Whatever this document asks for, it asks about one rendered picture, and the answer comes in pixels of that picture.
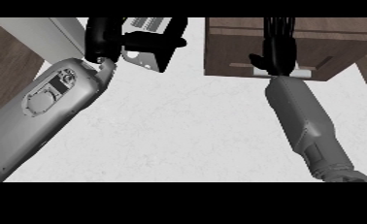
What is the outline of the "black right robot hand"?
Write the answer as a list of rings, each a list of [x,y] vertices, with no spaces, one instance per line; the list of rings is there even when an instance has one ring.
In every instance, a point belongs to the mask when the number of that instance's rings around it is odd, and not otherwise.
[[[288,76],[296,67],[297,42],[293,17],[263,19],[262,55],[250,54],[251,65],[265,70],[269,76]]]

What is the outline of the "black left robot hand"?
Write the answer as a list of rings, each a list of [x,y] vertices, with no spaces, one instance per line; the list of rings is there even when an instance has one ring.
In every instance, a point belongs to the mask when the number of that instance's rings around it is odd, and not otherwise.
[[[84,58],[100,64],[100,58],[108,57],[112,62],[121,56],[121,25],[127,17],[90,17],[84,33]]]

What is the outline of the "brown wooden drawer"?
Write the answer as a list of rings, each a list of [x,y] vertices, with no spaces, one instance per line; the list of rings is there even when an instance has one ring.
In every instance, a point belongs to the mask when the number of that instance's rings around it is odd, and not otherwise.
[[[367,55],[367,17],[297,17],[297,65],[308,80],[327,81]],[[262,54],[262,17],[207,17],[207,76],[266,78],[254,73],[248,54]]]

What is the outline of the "pale grey appliance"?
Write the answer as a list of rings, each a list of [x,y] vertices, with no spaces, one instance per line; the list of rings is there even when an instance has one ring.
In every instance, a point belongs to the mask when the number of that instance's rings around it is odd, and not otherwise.
[[[0,26],[50,64],[84,57],[84,27],[75,17],[0,17]]]

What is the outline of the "black and white appliance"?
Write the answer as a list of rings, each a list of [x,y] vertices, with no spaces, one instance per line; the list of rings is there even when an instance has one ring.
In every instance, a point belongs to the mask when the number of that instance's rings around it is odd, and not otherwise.
[[[164,72],[182,38],[186,17],[128,17],[121,25],[121,58],[149,70]]]

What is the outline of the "brown wooden panel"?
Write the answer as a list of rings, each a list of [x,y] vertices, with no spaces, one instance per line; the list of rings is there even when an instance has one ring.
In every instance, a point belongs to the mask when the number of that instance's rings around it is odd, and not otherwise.
[[[365,84],[367,84],[367,55],[359,58],[359,60],[355,62],[361,77],[364,78]]]

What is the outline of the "brown wooden cabinet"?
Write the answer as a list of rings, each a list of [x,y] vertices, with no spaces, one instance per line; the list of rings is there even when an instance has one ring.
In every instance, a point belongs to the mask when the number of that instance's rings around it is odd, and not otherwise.
[[[43,62],[38,54],[0,27],[0,108],[32,82]]]

